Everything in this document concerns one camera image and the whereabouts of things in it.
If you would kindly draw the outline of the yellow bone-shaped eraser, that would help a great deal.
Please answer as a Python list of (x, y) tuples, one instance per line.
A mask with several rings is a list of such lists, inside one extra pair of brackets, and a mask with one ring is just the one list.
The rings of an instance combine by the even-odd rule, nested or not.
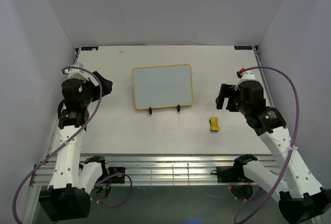
[(210, 131), (211, 132), (218, 132), (219, 131), (219, 125), (218, 125), (218, 118), (217, 117), (210, 117), (209, 118), (210, 123)]

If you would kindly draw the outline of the yellow-framed whiteboard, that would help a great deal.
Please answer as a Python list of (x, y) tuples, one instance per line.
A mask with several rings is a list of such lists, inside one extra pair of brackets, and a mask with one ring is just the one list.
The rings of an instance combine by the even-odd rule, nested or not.
[(132, 85), (136, 110), (180, 109), (193, 104), (189, 64), (134, 68)]

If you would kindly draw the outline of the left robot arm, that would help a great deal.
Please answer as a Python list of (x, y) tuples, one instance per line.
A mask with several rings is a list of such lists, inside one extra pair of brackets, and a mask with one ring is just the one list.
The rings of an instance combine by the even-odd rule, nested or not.
[(112, 91), (112, 81), (93, 71), (91, 77), (81, 69), (68, 69), (62, 84), (63, 101), (58, 109), (59, 151), (52, 178), (46, 190), (39, 194), (39, 203), (53, 222), (86, 218), (90, 213), (90, 193), (95, 183), (110, 176), (107, 163), (101, 156), (80, 163), (81, 148), (91, 102)]

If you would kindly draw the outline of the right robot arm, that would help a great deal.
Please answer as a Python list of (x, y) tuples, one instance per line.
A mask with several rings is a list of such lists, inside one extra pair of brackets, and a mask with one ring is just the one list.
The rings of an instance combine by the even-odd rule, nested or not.
[(256, 80), (238, 85), (222, 84), (216, 108), (240, 112), (273, 155), (281, 172), (275, 175), (252, 154), (235, 159), (233, 173), (237, 180), (257, 183), (278, 204), (288, 223), (301, 223), (330, 209), (330, 190), (312, 175), (297, 148), (291, 146), (287, 124), (276, 108), (267, 106), (264, 89)]

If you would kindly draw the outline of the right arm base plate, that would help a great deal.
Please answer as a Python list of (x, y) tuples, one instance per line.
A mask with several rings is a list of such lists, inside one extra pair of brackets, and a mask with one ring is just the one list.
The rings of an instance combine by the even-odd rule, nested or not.
[(243, 183), (248, 181), (246, 177), (240, 177), (233, 167), (218, 166), (210, 174), (216, 176), (218, 183)]

